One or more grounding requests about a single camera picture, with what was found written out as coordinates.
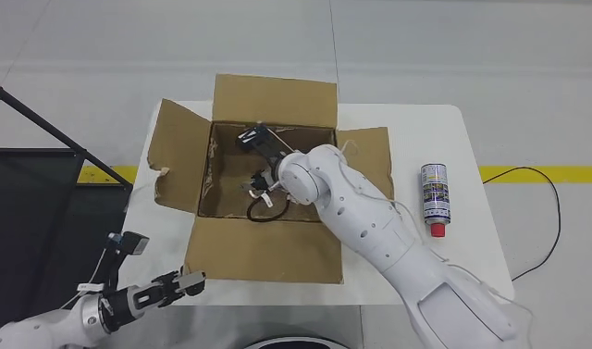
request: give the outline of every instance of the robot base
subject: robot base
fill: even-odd
[[[313,337],[280,337],[254,343],[245,349],[348,349],[339,343]]]

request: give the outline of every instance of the white table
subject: white table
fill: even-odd
[[[181,102],[211,118],[212,102]],[[150,237],[143,255],[130,256],[119,272],[119,286],[144,284],[179,269],[183,263],[194,216],[154,202],[157,172],[146,156],[160,104],[155,108],[142,151],[124,231]],[[469,268],[479,278],[513,298],[514,289],[485,195],[475,156],[454,106],[339,105],[339,129],[388,127],[392,175],[397,200],[421,221],[419,170],[430,162],[448,167],[452,223],[447,236],[432,247],[451,262]],[[392,287],[365,260],[342,249],[342,285],[314,283],[208,280],[205,291],[186,296],[178,305],[388,305],[401,304]]]

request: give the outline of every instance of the open cardboard box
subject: open cardboard box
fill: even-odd
[[[336,131],[337,86],[318,81],[217,75],[213,121],[163,100],[148,153],[160,170],[155,201],[196,215],[184,272],[203,270],[210,279],[341,283],[341,243],[319,222],[314,206],[292,204],[281,220],[246,218],[253,200],[241,184],[265,160],[243,153],[239,133],[263,121],[295,149],[354,140],[359,155],[348,163],[392,198],[389,136],[386,128]],[[258,206],[269,217],[283,207]]]

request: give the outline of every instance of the box flap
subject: box flap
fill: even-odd
[[[163,100],[148,151],[150,168],[161,171],[154,188],[159,205],[197,210],[210,125],[187,108]]]
[[[208,279],[342,283],[341,242],[322,223],[196,218],[185,268]]]
[[[389,130],[368,128],[355,131],[337,131],[337,142],[343,147],[346,141],[352,140],[355,145],[343,153],[348,165],[370,180],[387,198],[394,199],[392,184]]]
[[[321,81],[216,75],[216,121],[337,126],[337,84]]]

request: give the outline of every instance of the gray floor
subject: gray floor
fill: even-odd
[[[590,0],[0,0],[0,81],[110,165],[137,164],[160,98],[211,98],[217,72],[338,81],[341,103],[456,105],[479,165],[590,165],[590,19]],[[56,142],[0,106],[0,146]],[[591,190],[559,186],[556,255],[515,282],[536,314],[535,348],[592,342]],[[487,196],[516,274],[553,241],[552,192],[491,184]],[[420,347],[395,306],[173,307],[104,347],[234,348],[309,332]]]

